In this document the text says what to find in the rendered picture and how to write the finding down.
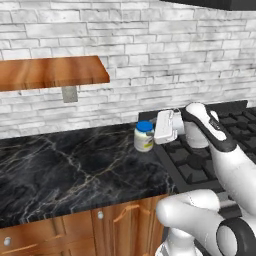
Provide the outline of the white jar with blue lid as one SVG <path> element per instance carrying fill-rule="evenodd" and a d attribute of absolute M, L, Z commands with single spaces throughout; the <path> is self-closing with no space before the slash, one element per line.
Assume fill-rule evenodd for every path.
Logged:
<path fill-rule="evenodd" d="M 139 152 L 149 152 L 153 148 L 154 136 L 147 136 L 146 132 L 154 131 L 150 121 L 139 121 L 134 130 L 134 147 Z"/>

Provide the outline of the dark range hood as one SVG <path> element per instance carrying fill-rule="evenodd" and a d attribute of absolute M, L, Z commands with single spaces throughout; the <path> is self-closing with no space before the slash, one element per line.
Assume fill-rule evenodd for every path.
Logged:
<path fill-rule="evenodd" d="M 161 0 L 227 11 L 256 11 L 256 0 Z"/>

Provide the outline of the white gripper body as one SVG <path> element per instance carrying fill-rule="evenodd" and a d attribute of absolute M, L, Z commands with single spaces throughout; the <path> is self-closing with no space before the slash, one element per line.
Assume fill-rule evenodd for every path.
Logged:
<path fill-rule="evenodd" d="M 160 111 L 157 114 L 154 141 L 156 144 L 166 144 L 177 139 L 178 132 L 173 128 L 173 110 Z"/>

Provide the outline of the wooden cupboard door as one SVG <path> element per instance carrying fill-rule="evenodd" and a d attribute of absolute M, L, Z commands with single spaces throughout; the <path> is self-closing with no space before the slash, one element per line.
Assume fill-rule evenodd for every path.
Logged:
<path fill-rule="evenodd" d="M 156 217 L 156 204 L 165 197 L 166 194 L 92 210 L 96 255 L 154 256 L 164 229 Z M 134 204 L 139 208 L 131 216 L 113 222 L 126 206 Z M 103 211 L 103 219 L 98 219 L 98 211 Z"/>

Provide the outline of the grey shelf bracket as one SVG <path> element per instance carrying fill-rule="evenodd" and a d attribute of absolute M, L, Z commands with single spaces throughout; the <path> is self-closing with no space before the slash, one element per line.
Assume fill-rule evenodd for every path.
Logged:
<path fill-rule="evenodd" d="M 73 103 L 78 101 L 77 87 L 65 86 L 61 88 L 63 101 L 65 103 Z"/>

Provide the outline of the wooden wall shelf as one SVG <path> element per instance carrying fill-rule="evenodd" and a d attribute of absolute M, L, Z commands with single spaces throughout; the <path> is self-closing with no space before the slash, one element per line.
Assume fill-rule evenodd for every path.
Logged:
<path fill-rule="evenodd" d="M 0 61 L 0 92 L 109 82 L 98 56 Z"/>

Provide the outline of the black gas hob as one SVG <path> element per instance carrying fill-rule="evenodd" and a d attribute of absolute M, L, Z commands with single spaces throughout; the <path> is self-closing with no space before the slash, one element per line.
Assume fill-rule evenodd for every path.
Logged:
<path fill-rule="evenodd" d="M 256 163 L 256 107 L 249 108 L 245 100 L 205 106 L 217 115 L 219 123 L 247 157 Z M 154 141 L 158 157 L 169 172 L 179 194 L 210 189 L 219 197 L 223 211 L 226 211 L 230 217 L 241 216 L 242 212 L 238 204 L 227 194 L 215 175 L 210 148 L 189 146 L 181 116 L 183 109 L 185 107 L 169 109 L 174 111 L 173 128 L 178 132 L 178 137 L 172 142 L 161 145 Z M 159 112 L 141 113 L 139 120 L 149 121 Z"/>

